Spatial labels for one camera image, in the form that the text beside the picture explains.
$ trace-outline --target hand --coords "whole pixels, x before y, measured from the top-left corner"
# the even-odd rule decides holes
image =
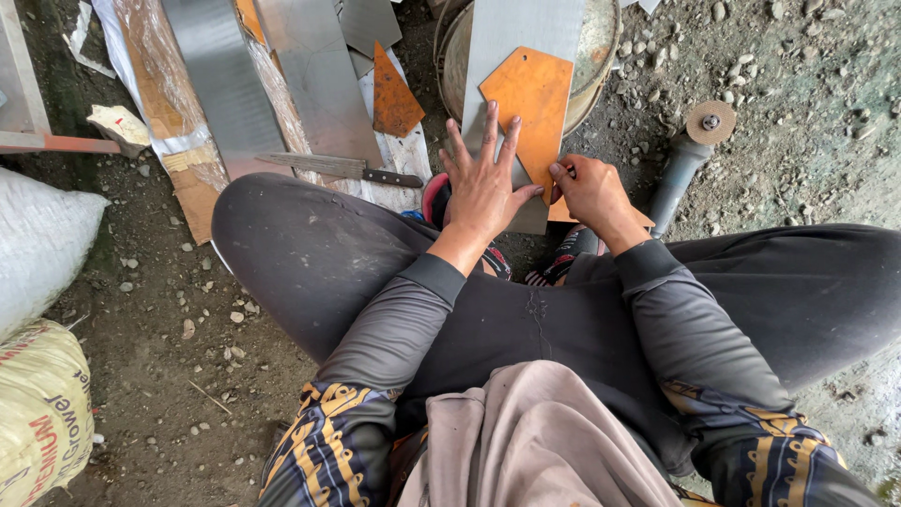
[[[575,179],[566,168],[573,168]],[[551,202],[566,196],[569,214],[597,234],[614,256],[651,239],[642,227],[616,167],[580,155],[567,155],[551,165],[557,182]]]
[[[516,142],[523,126],[519,116],[514,116],[510,123],[495,162],[497,115],[497,102],[492,100],[488,102],[478,160],[469,156],[460,130],[452,119],[448,120],[447,129],[456,163],[444,150],[438,153],[448,173],[453,195],[448,203],[450,222],[429,253],[453,264],[465,275],[472,270],[491,240],[510,225],[516,211],[530,198],[544,193],[541,185],[526,185],[513,191],[510,174],[516,157]]]

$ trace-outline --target gray pants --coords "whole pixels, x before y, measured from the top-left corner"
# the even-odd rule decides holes
[[[438,236],[382,207],[271,173],[233,182],[213,237],[238,281],[317,363],[366,304]],[[779,227],[668,244],[790,392],[901,334],[901,234],[859,225]],[[473,272],[398,403],[398,435],[425,398],[483,385],[500,366],[565,364],[652,445],[690,449],[639,346],[612,256],[582,254],[562,287]]]

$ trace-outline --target knife handle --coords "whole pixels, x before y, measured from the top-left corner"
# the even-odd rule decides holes
[[[397,185],[399,187],[409,187],[411,189],[419,189],[423,185],[423,181],[417,176],[371,169],[363,171],[363,179],[374,183],[385,183],[387,185]]]

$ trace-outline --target rusty bucket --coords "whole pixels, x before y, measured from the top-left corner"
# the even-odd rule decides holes
[[[438,72],[438,91],[444,108],[458,123],[463,117],[474,5],[470,2],[460,11],[447,30],[441,29],[440,19],[435,33],[433,57]],[[578,41],[566,122],[563,124],[564,137],[575,132],[585,121],[610,77],[621,32],[620,16],[618,0],[585,2],[585,20]]]

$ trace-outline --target grinding disc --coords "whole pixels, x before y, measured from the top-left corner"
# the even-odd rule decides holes
[[[719,118],[719,125],[713,130],[707,130],[704,127],[704,119],[708,115],[716,115]],[[725,102],[708,100],[688,113],[688,123],[685,128],[688,130],[688,136],[695,143],[719,144],[729,139],[735,130],[735,112]]]

